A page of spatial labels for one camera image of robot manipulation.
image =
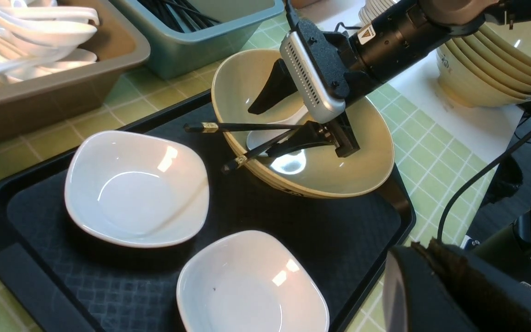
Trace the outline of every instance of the bowl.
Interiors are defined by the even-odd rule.
[[[495,81],[503,84],[504,86],[514,89],[521,93],[531,94],[531,85],[516,80],[503,71],[499,70],[494,65],[491,65],[485,58],[477,53],[472,47],[470,47],[462,38],[452,38],[452,42],[460,49],[460,51],[474,63],[481,71],[489,75]]]
[[[261,92],[278,50],[248,50],[226,59],[212,82],[212,105],[219,122],[269,123],[288,118],[304,104],[294,93],[261,115],[247,109]],[[338,158],[335,147],[304,149],[279,158],[251,160],[246,167],[272,187],[308,197],[342,198],[369,193],[388,179],[394,165],[390,130],[367,98],[346,109],[360,150]],[[303,120],[312,120],[306,116]],[[245,153],[247,132],[226,132],[236,155]]]
[[[208,214],[208,176],[192,149],[122,131],[86,139],[71,160],[65,205],[83,231],[134,248],[182,243]]]
[[[242,231],[210,244],[177,280],[187,332],[327,332],[329,311],[308,273],[278,240]]]
[[[504,53],[507,55],[507,57],[504,59],[496,52],[491,50],[489,46],[485,45],[485,42],[491,44],[493,47],[497,47],[495,44],[489,42],[489,40],[480,40],[479,36],[482,36],[482,34],[477,32],[474,35],[465,36],[462,39],[490,65],[495,66],[497,69],[518,80],[519,82],[531,85],[531,71],[523,70],[524,68],[522,68],[522,65],[525,66],[523,63],[513,57],[512,61],[509,61],[508,57],[510,57],[510,55],[505,52]]]
[[[455,101],[466,107],[501,107],[531,101],[529,95],[526,95],[525,99],[512,97],[483,81],[458,59],[451,51],[451,46],[456,45],[446,43],[437,50],[438,69],[440,69],[438,82],[444,88],[444,92]]]
[[[507,25],[486,23],[480,31],[491,42],[531,67],[531,22],[514,23],[512,30]]]

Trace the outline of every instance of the tray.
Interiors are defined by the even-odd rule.
[[[177,246],[124,248],[80,231],[63,200],[74,150],[0,181],[0,279],[43,330],[183,332],[175,302],[179,271],[208,244],[246,229],[272,234],[295,255],[326,299],[330,331],[345,330],[381,275],[387,250],[415,224],[398,169],[365,196],[296,197],[245,169],[221,174],[234,158],[223,135],[182,129],[214,119],[207,91],[122,128],[184,143],[206,164],[206,223]]]

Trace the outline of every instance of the chopstick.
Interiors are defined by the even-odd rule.
[[[288,130],[269,141],[259,145],[255,149],[251,149],[247,151],[245,154],[240,155],[239,157],[236,157],[235,159],[227,162],[227,164],[223,165],[223,168],[221,168],[221,172],[223,174],[227,175],[230,172],[233,172],[234,170],[242,167],[243,165],[247,164],[249,160],[254,159],[255,157],[258,157],[260,153],[264,152],[265,150],[269,149],[272,145],[275,143],[278,143],[278,141],[281,141],[282,139],[286,138],[290,134],[292,134],[293,130]]]
[[[199,122],[184,124],[183,129],[186,132],[213,133],[251,130],[295,130],[300,127],[300,124],[229,124],[218,122]]]

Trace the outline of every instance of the table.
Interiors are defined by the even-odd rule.
[[[278,41],[287,30],[283,16],[270,19],[261,25],[243,49],[278,48]],[[0,143],[0,179],[76,147],[96,132],[129,124],[210,88],[218,66],[219,62],[213,63],[168,82],[160,80],[145,67],[122,75],[99,109]],[[369,98],[381,110],[390,128],[396,163],[417,210],[417,224],[406,244],[411,241],[427,244],[437,233],[445,204],[465,181],[486,166],[486,162],[472,147],[462,143],[451,130],[446,130],[428,115],[435,110],[420,109],[392,84],[399,89],[403,85],[402,82],[386,84]],[[454,205],[445,225],[446,242],[461,243],[492,177],[493,172],[490,172],[480,179]],[[348,331],[385,330],[381,294],[382,279]],[[0,282],[0,331],[39,330]]]

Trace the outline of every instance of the square bowl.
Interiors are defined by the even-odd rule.
[[[224,237],[196,254],[177,280],[188,332],[326,332],[329,310],[296,258],[261,231]]]
[[[204,225],[208,202],[208,175],[198,154],[131,132],[86,139],[65,182],[65,205],[83,231],[135,248],[190,239]]]

